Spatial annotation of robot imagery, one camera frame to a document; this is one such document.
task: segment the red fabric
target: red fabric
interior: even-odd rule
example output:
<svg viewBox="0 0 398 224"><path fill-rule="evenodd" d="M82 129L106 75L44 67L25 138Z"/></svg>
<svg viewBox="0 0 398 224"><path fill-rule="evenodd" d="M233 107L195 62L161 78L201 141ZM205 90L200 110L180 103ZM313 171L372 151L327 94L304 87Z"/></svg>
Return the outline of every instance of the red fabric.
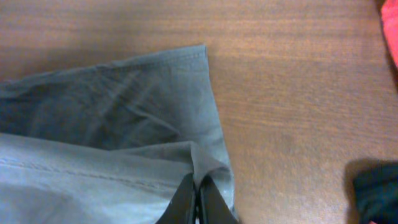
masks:
<svg viewBox="0 0 398 224"><path fill-rule="evenodd" d="M384 35L398 67L398 0L387 0L381 8Z"/></svg>

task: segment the gray cloth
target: gray cloth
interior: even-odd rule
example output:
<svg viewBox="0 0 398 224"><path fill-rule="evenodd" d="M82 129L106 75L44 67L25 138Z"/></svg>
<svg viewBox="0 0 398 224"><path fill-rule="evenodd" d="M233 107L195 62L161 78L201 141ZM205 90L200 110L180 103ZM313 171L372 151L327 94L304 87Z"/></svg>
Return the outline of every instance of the gray cloth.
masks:
<svg viewBox="0 0 398 224"><path fill-rule="evenodd" d="M0 84L1 223L155 223L233 173L203 45Z"/></svg>

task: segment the folded fabric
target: folded fabric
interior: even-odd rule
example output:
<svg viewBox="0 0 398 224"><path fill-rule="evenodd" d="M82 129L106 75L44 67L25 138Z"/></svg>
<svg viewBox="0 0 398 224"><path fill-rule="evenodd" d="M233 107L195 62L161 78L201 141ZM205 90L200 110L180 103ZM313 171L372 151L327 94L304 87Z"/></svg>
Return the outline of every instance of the folded fabric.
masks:
<svg viewBox="0 0 398 224"><path fill-rule="evenodd" d="M359 174L354 190L361 224L398 223L398 164Z"/></svg>
<svg viewBox="0 0 398 224"><path fill-rule="evenodd" d="M384 36L398 67L398 0L385 1L381 9Z"/></svg>
<svg viewBox="0 0 398 224"><path fill-rule="evenodd" d="M203 45L0 84L2 223L155 223L233 173Z"/></svg>

